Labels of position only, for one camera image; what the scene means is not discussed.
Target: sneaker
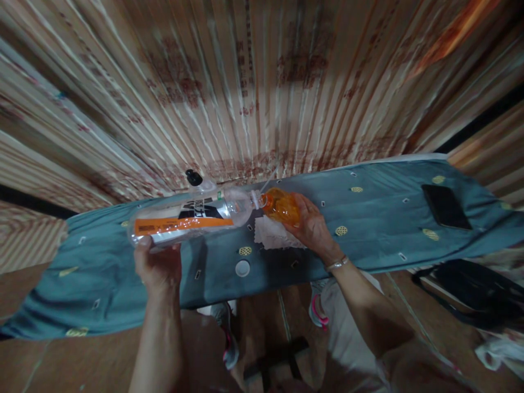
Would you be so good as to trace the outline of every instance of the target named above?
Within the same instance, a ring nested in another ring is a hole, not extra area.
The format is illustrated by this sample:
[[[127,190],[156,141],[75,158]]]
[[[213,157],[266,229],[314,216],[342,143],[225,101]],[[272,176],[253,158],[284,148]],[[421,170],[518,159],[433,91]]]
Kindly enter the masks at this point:
[[[328,284],[329,278],[324,278],[318,281],[312,281],[310,283],[311,285],[311,303],[309,305],[309,317],[311,318],[311,321],[318,326],[319,328],[322,328],[324,330],[327,330],[326,326],[329,323],[328,317],[321,317],[317,310],[315,309],[315,302],[318,297],[320,297],[320,294],[322,293],[322,290],[324,287]]]
[[[235,367],[239,360],[239,345],[236,342],[235,337],[231,333],[231,308],[227,302],[215,304],[211,306],[211,316],[215,318],[218,326],[225,332],[225,351],[224,351],[224,364],[228,370]]]

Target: white napkin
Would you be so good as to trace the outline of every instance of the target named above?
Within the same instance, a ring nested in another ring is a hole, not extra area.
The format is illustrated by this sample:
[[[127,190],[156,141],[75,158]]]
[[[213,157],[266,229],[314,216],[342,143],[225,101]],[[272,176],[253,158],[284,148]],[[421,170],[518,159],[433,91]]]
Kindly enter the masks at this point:
[[[255,243],[262,243],[265,249],[306,248],[295,236],[287,232],[280,222],[267,216],[255,218]]]

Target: floor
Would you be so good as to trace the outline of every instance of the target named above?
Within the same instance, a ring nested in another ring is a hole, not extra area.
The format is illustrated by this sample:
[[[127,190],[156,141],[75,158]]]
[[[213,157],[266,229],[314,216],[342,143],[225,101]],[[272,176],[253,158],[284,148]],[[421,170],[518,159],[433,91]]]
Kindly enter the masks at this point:
[[[36,285],[47,264],[0,276],[0,323],[13,314]],[[458,322],[429,295],[412,285],[406,271],[375,275],[384,294],[428,344],[451,360],[485,393],[524,391],[524,383],[505,366],[497,372],[483,367],[473,349],[477,331]],[[282,288],[242,299],[235,318],[241,347],[238,372],[266,352],[304,336],[310,350],[298,357],[304,380],[319,388],[325,370],[327,333],[309,320],[308,284]],[[126,392],[133,370],[140,328],[102,337],[0,342],[0,380],[5,392]],[[290,377],[281,366],[272,380]],[[246,387],[261,392],[261,379]]]

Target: plastic bottle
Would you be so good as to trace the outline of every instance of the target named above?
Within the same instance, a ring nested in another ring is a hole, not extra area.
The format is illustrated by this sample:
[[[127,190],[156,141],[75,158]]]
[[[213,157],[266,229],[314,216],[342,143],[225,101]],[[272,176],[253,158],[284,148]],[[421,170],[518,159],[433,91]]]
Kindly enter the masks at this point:
[[[266,202],[259,190],[246,192],[238,187],[166,201],[138,210],[129,221],[128,237],[136,246],[143,236],[150,235],[156,249],[164,248],[206,233],[241,227],[253,210]]]
[[[263,207],[264,213],[271,219],[285,222],[290,225],[300,223],[300,211],[295,198],[280,188],[270,188],[265,194],[267,203]]]
[[[202,176],[193,169],[186,171],[187,181],[191,184],[193,190],[192,194],[204,194],[207,192],[218,190],[218,186],[209,178],[202,179]]]

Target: orange label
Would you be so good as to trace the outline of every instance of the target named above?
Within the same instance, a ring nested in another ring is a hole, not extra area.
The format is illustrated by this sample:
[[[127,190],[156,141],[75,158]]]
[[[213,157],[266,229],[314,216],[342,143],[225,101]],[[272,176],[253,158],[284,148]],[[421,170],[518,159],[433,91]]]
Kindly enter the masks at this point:
[[[154,235],[191,228],[221,227],[223,225],[233,225],[233,220],[213,217],[137,219],[135,221],[135,236]]]

